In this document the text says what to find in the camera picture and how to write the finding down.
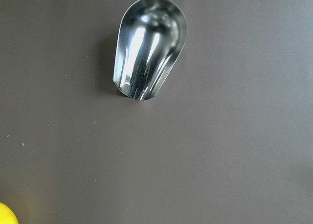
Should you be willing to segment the whole yellow lemon upper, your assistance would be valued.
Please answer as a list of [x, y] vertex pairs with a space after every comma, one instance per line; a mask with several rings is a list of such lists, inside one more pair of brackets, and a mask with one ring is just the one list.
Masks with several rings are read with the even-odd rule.
[[5, 204], [0, 203], [0, 224], [18, 224], [14, 212]]

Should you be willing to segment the steel ice scoop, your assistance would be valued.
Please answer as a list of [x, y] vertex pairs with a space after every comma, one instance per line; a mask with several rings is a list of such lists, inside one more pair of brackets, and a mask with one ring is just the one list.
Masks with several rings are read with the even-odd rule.
[[187, 39], [187, 20], [172, 0], [137, 0], [124, 13], [115, 53], [113, 82], [125, 96], [154, 98]]

